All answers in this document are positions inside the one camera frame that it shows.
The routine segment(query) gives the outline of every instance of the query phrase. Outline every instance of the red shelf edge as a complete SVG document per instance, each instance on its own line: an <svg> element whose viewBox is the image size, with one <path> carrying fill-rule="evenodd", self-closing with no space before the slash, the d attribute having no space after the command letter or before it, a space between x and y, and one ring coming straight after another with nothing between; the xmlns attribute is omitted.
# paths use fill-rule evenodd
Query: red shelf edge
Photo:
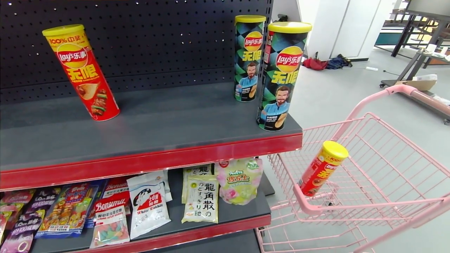
<svg viewBox="0 0 450 253"><path fill-rule="evenodd" d="M106 246L101 248L93 248L86 250L72 251L76 253L110 253L110 252L129 252L129 253L139 253L146 252L153 249L165 248L177 244L188 243L196 240L202 240L211 238L214 236L235 233L243 230L249 230L258 228L261 226L268 226L271 222L271 215L258 216L246 220L228 222L224 224L218 224L214 226L209 226L201 229L188 230L184 232L163 235L159 237L154 237L150 239L143 239L134 242L117 244L112 246Z"/></svg>
<svg viewBox="0 0 450 253"><path fill-rule="evenodd" d="M300 149L302 133L0 172L0 191L63 185Z"/></svg>

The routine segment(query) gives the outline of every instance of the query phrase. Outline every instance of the green lay's can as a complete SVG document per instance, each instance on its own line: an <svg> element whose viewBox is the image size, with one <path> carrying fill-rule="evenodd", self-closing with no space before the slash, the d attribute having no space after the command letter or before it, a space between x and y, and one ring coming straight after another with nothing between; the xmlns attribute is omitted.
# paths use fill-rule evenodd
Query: green lay's can
<svg viewBox="0 0 450 253"><path fill-rule="evenodd" d="M288 116L298 69L302 63L306 37L312 25L276 22L268 26L264 50L261 93L256 121L260 128L279 131Z"/></svg>
<svg viewBox="0 0 450 253"><path fill-rule="evenodd" d="M240 102L252 101L256 96L265 19L256 15L235 19L234 97Z"/></svg>

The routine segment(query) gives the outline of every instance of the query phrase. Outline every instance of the man's face printed on can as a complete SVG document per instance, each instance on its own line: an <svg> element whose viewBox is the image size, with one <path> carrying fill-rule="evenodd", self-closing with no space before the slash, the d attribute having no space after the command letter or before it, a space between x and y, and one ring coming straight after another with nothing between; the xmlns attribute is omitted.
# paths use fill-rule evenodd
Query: man's face printed on can
<svg viewBox="0 0 450 253"><path fill-rule="evenodd" d="M256 66L248 66L247 67L247 75L248 78L253 78L256 73Z"/></svg>
<svg viewBox="0 0 450 253"><path fill-rule="evenodd" d="M289 91L288 90L279 90L277 91L277 104L281 105L284 102L286 102L286 99L289 96Z"/></svg>

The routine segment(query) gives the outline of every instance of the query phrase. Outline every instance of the cable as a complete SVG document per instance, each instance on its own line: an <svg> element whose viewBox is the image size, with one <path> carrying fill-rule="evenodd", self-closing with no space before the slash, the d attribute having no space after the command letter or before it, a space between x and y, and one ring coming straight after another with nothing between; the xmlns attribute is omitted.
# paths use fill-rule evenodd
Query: cable
<svg viewBox="0 0 450 253"><path fill-rule="evenodd" d="M395 74L395 73L392 73L392 72L388 72L388 71L386 71L386 70L383 70L383 72L386 72L386 73L391 74L391 75L394 75L394 76L399 76L399 74Z"/></svg>

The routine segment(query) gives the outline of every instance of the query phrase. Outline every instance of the white wall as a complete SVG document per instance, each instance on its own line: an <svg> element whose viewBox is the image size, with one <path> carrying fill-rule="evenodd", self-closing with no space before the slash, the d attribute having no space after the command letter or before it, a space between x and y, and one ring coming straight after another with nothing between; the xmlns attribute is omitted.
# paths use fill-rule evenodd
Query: white wall
<svg viewBox="0 0 450 253"><path fill-rule="evenodd" d="M278 20L278 14L287 15L289 21L299 22L300 12L297 0L272 0L272 20Z"/></svg>
<svg viewBox="0 0 450 253"><path fill-rule="evenodd" d="M395 0L350 0L331 57L368 58Z"/></svg>
<svg viewBox="0 0 450 253"><path fill-rule="evenodd" d="M368 58L396 0L275 0L272 18L311 23L306 52L326 60L342 54Z"/></svg>

